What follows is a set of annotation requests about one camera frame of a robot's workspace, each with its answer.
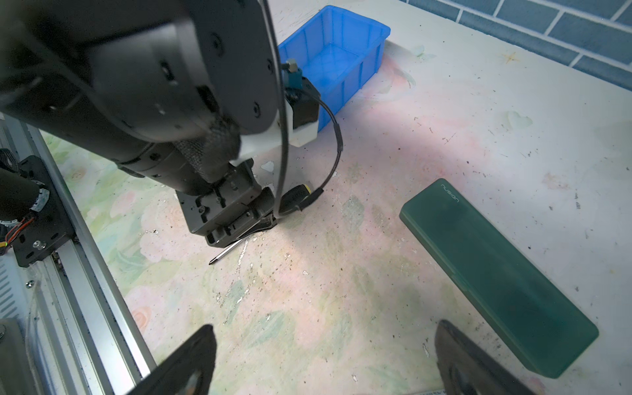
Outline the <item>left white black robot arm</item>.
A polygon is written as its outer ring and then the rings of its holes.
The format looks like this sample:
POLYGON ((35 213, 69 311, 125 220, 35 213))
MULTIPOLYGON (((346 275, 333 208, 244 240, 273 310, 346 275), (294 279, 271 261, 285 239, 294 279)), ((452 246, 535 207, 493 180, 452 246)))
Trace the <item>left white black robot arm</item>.
POLYGON ((174 189, 214 248, 275 227, 253 158, 286 144, 265 1, 4 1, 1 255, 27 281, 1 312, 4 394, 205 394, 217 340, 202 326, 153 362, 40 130, 174 189))

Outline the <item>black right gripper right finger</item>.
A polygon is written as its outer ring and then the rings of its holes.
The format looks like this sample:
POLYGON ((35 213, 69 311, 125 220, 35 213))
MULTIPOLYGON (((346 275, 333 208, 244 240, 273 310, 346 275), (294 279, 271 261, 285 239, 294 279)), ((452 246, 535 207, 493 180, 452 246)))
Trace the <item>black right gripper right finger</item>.
POLYGON ((533 394, 448 320, 439 322, 434 343, 447 394, 533 394))

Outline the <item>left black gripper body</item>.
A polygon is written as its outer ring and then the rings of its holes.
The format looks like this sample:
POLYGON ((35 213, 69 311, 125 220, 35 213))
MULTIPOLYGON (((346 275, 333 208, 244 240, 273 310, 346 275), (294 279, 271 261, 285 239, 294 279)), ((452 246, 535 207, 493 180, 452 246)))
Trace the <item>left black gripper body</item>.
POLYGON ((254 160, 236 166, 206 195, 177 192, 189 232, 202 236, 214 248, 225 248, 249 235, 270 230, 275 196, 253 174, 254 160))

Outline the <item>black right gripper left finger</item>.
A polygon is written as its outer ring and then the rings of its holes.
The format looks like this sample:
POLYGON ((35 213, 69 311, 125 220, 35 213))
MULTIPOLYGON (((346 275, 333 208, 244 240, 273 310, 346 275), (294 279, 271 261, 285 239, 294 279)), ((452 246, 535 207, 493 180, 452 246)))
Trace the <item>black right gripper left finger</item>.
POLYGON ((217 339, 205 324, 129 394, 209 394, 216 358, 217 339))

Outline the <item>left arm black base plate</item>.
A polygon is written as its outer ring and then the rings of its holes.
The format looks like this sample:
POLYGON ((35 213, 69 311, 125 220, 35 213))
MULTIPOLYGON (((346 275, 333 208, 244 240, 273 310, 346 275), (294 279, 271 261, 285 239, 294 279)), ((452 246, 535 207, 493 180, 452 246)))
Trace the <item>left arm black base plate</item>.
POLYGON ((49 171, 38 156, 18 161, 1 150, 1 253, 28 268, 76 235, 49 171))

